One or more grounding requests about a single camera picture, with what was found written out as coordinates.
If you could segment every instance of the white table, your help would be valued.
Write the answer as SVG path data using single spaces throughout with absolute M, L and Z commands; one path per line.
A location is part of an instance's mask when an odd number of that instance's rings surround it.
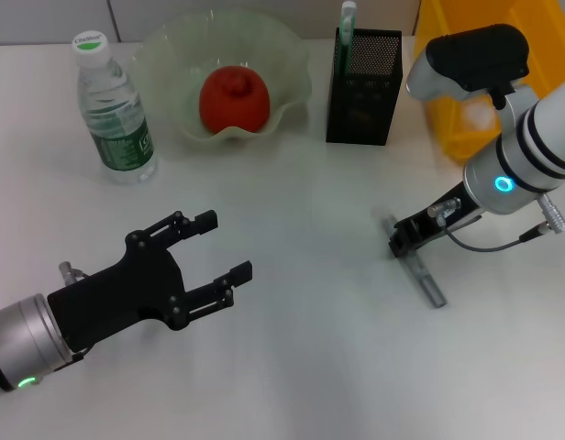
M 160 172 L 132 187 L 100 174 L 70 47 L 0 48 L 0 308 L 58 290 L 65 259 L 115 263 L 125 234 L 176 209 L 220 222 L 172 249 L 188 288 L 254 264 L 232 309 L 180 333 L 134 325 L 1 398 L 0 440 L 565 439 L 565 234 L 494 255 L 424 247 L 449 299 L 429 308 L 371 210 L 410 215 L 460 169 L 404 90 L 390 145 L 326 144 L 332 45 L 308 44 L 313 96 L 275 136 L 207 155 L 153 126 Z M 554 200 L 565 214 L 565 185 Z M 501 244 L 540 221 L 529 206 L 459 236 Z

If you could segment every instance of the pen holder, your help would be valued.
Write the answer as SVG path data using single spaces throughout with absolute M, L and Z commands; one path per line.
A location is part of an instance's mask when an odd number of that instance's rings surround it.
M 401 32 L 354 29 L 348 72 L 331 67 L 326 142 L 386 145 L 403 80 Z

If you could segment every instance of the yellow bin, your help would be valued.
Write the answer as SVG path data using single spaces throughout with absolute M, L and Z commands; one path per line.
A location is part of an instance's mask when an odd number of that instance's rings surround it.
M 565 81 L 565 16 L 557 0 L 421 0 L 415 56 L 435 37 L 495 23 L 513 25 L 526 36 L 529 75 L 524 83 L 539 98 Z M 426 110 L 444 152 L 458 162 L 469 159 L 500 132 L 488 97 L 464 103 L 440 98 L 427 103 Z

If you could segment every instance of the glass bowl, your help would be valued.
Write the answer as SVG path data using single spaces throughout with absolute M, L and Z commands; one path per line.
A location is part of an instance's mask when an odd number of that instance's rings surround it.
M 224 9 L 182 16 L 148 37 L 128 71 L 146 113 L 170 120 L 198 142 L 269 135 L 283 113 L 311 95 L 305 43 L 272 16 Z M 207 76 L 223 66 L 256 71 L 268 88 L 271 112 L 257 133 L 230 126 L 207 131 L 199 116 L 199 95 Z

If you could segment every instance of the water bottle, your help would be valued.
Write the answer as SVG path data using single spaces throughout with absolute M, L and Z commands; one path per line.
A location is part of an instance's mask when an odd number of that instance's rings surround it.
M 72 50 L 79 64 L 79 108 L 105 173 L 119 183 L 145 181 L 156 170 L 156 155 L 138 91 L 111 58 L 101 32 L 77 35 Z

